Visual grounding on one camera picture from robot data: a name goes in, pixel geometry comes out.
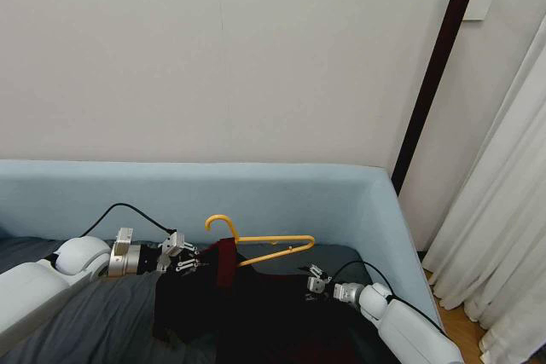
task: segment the wooden floor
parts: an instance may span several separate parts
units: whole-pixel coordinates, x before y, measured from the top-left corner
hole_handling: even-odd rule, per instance
[[[462,358],[465,364],[481,364],[479,359],[481,351],[479,350],[478,342],[484,336],[485,330],[478,323],[472,323],[467,315],[464,314],[462,306],[453,310],[446,310],[440,307],[439,300],[436,301],[436,307],[444,323],[445,332],[457,344],[461,350]],[[531,360],[529,364],[538,364],[538,360]]]

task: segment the fabric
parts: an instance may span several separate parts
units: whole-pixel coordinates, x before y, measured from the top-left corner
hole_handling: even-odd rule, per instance
[[[398,363],[375,327],[359,311],[306,290],[306,274],[260,274],[237,268],[233,238],[199,255],[205,264],[157,282],[154,336],[184,342],[217,334],[217,364]],[[173,309],[174,304],[188,309]]]
[[[62,241],[39,238],[0,240],[0,274],[17,264],[37,261],[59,248]],[[247,245],[245,257],[267,252],[265,246]],[[309,251],[259,263],[264,273],[293,274],[298,266],[318,263],[328,271],[359,259],[346,246],[315,245]],[[210,364],[216,360],[216,335],[203,333],[189,343],[167,345],[152,337],[157,273],[96,281],[76,294],[50,321],[29,338],[0,357],[1,364],[55,363],[131,363]],[[349,266],[343,280],[370,283],[365,269]],[[174,303],[171,309],[188,309]],[[363,340],[363,349],[374,350],[374,343]]]
[[[489,328],[490,363],[546,342],[546,20],[425,259],[440,305]]]

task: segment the light blue bed frame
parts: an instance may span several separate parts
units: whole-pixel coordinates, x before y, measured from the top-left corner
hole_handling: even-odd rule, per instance
[[[397,196],[381,168],[0,160],[0,237],[72,238],[114,202],[142,209],[192,243],[230,236],[222,222],[205,230],[205,220],[222,213],[243,236],[312,234],[317,243],[350,246],[385,274],[400,297],[439,323]],[[120,227],[134,228],[135,240],[165,238],[124,208],[92,234],[112,239]]]

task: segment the yellow clothes hanger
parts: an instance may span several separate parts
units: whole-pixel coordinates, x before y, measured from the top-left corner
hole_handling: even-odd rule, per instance
[[[231,234],[233,234],[233,237],[235,239],[235,244],[241,242],[270,242],[272,245],[274,245],[277,242],[294,242],[301,240],[309,242],[303,246],[289,246],[288,249],[285,251],[277,251],[269,255],[263,255],[260,257],[255,257],[254,259],[245,260],[244,262],[241,262],[237,265],[237,267],[239,268],[242,266],[247,266],[248,264],[263,262],[264,260],[275,259],[276,257],[283,257],[292,253],[297,253],[298,251],[306,251],[307,249],[311,249],[315,245],[315,238],[309,236],[308,234],[295,234],[286,236],[239,236],[237,230],[235,229],[233,221],[230,217],[227,217],[225,215],[212,215],[211,217],[209,217],[205,221],[205,229],[211,230],[211,226],[214,221],[224,221],[228,224],[229,230],[231,230]]]

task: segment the white curtain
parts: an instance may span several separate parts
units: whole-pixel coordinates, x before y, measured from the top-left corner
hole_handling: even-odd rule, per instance
[[[546,19],[423,261],[440,304],[489,329],[485,363],[546,343],[545,44]]]

